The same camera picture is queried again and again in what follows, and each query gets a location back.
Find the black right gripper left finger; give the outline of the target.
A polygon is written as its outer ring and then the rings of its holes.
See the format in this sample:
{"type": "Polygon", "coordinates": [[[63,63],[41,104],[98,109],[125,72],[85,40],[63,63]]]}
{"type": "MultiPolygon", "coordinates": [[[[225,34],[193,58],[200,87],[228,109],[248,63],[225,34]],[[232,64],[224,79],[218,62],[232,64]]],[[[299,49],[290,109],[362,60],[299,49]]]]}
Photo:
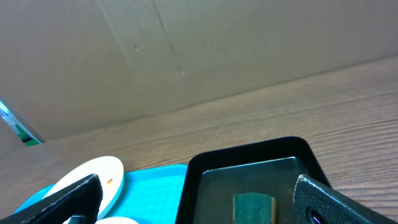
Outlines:
{"type": "Polygon", "coordinates": [[[103,190],[96,174],[45,197],[41,201],[1,220],[2,224],[94,224],[100,210],[103,190]]]}

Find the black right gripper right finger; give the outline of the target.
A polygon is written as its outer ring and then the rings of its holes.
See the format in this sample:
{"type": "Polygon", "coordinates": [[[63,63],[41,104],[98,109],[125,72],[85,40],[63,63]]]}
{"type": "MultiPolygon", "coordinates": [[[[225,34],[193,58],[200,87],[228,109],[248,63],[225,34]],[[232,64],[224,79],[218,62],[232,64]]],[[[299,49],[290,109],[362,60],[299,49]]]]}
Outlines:
{"type": "Polygon", "coordinates": [[[303,174],[297,178],[294,205],[304,224],[397,224],[303,174]]]}

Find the white plate with red stain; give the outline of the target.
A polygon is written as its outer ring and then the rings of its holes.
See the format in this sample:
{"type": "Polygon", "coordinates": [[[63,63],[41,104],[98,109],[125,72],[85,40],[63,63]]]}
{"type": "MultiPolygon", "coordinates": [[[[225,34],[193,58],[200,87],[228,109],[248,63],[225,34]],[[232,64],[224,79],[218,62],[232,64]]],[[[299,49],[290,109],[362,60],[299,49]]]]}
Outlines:
{"type": "Polygon", "coordinates": [[[97,157],[83,163],[62,177],[43,198],[49,197],[89,174],[98,175],[101,182],[103,199],[99,206],[98,219],[103,219],[116,203],[124,184],[124,167],[117,157],[97,157]]]}

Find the green yellow sponge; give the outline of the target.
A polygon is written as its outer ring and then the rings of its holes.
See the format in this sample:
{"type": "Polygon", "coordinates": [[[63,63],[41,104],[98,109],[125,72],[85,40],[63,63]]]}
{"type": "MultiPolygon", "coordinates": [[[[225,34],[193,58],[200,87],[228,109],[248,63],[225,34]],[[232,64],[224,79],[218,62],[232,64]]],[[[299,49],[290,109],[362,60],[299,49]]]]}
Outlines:
{"type": "Polygon", "coordinates": [[[233,224],[276,224],[275,198],[255,192],[234,194],[232,221],[233,224]]]}

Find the white plate front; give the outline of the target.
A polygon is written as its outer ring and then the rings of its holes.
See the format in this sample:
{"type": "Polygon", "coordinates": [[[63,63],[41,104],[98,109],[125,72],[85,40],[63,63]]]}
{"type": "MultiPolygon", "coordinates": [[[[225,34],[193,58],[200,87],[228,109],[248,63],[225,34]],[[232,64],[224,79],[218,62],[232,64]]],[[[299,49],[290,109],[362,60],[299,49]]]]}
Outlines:
{"type": "Polygon", "coordinates": [[[98,220],[95,224],[139,224],[128,217],[109,217],[98,220]]]}

